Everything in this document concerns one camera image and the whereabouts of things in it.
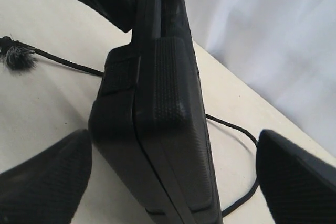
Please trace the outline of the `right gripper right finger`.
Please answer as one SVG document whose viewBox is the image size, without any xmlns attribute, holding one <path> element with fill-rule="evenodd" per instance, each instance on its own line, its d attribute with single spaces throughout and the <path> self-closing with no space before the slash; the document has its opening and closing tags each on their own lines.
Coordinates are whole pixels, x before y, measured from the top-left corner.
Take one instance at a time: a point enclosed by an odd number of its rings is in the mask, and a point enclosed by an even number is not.
<svg viewBox="0 0 336 224">
<path fill-rule="evenodd" d="M 256 173 L 275 223 L 335 223 L 335 167 L 262 130 Z"/>
</svg>

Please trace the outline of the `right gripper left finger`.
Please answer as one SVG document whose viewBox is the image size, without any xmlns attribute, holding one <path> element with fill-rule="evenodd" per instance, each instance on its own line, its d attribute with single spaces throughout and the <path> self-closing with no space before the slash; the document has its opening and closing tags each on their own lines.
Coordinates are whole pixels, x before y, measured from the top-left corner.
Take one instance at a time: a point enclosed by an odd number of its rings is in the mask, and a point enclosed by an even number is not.
<svg viewBox="0 0 336 224">
<path fill-rule="evenodd" d="M 92 170 L 87 130 L 76 130 L 1 173 L 1 223 L 71 223 Z"/>
</svg>

